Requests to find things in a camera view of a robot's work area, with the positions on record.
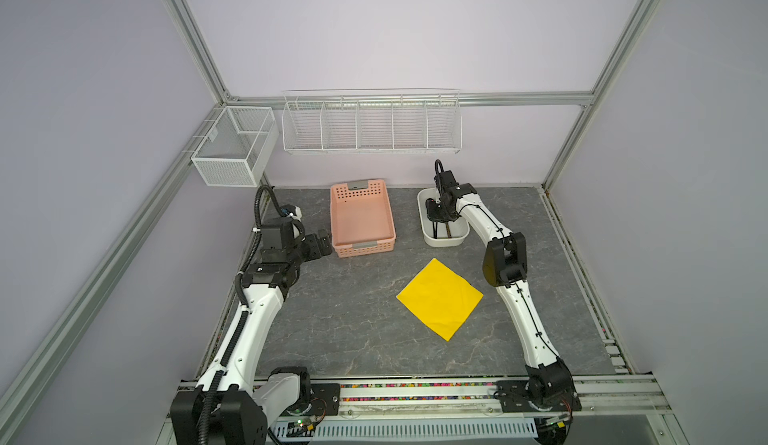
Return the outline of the white oval tray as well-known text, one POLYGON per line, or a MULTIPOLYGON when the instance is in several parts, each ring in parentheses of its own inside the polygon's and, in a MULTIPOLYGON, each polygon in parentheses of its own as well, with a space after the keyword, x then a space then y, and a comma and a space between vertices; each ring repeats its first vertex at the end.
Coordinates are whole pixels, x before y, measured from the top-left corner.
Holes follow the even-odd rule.
POLYGON ((445 223, 435 223, 428 220, 425 201, 427 198, 438 200, 437 190, 425 188, 418 192, 417 204, 421 223, 422 236, 427 245, 433 248, 456 247, 468 237, 471 227, 464 218, 449 222, 453 238, 446 238, 445 223))

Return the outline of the yellow paper napkin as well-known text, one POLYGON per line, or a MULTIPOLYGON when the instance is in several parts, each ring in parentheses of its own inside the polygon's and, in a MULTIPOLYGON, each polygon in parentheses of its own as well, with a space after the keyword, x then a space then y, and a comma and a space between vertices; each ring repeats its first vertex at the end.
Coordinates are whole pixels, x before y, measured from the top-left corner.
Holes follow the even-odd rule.
POLYGON ((421 323, 450 341, 484 297, 466 279, 433 258, 397 294, 421 323))

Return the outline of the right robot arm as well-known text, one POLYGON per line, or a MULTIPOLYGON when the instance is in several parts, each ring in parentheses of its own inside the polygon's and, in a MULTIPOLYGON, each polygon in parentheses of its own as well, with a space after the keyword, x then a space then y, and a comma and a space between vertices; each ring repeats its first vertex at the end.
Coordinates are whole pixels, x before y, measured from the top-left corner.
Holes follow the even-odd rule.
POLYGON ((522 346, 528 375, 523 396, 537 410, 564 405, 573 412, 577 398, 573 375, 546 333, 531 297, 525 236, 505 226, 476 188, 458 182, 439 159, 434 162, 434 182, 438 197, 425 202, 427 217, 444 224, 465 219, 485 245, 483 276, 500 295, 522 346))

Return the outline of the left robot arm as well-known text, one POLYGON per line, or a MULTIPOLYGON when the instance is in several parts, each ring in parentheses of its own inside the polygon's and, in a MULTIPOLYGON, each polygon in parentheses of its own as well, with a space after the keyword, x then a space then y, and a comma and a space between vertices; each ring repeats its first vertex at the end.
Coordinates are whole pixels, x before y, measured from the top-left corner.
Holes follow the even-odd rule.
POLYGON ((325 230, 306 231, 298 207, 260 186, 254 199, 255 243, 238 271, 237 312, 211 364, 191 390, 178 392, 170 419, 179 444, 263 444, 286 411, 308 413, 314 395, 303 366, 274 369, 254 385, 269 330, 300 278, 302 264, 332 252, 325 230))

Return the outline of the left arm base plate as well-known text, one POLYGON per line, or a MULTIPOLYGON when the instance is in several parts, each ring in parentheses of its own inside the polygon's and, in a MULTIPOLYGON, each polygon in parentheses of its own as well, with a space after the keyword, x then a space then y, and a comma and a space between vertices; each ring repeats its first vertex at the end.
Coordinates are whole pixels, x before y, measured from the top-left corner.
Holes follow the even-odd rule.
POLYGON ((283 416, 337 416, 340 405, 341 385, 339 383, 313 382, 307 401, 292 405, 283 412, 283 416))

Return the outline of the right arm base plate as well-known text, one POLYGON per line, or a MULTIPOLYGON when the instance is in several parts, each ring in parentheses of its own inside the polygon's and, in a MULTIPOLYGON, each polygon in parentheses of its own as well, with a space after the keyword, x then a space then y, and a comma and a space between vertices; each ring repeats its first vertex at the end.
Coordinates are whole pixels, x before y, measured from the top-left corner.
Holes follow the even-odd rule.
POLYGON ((527 380, 499 380, 492 397, 500 403, 504 413, 571 413, 582 410, 578 393, 573 388, 540 394, 531 389, 527 380))

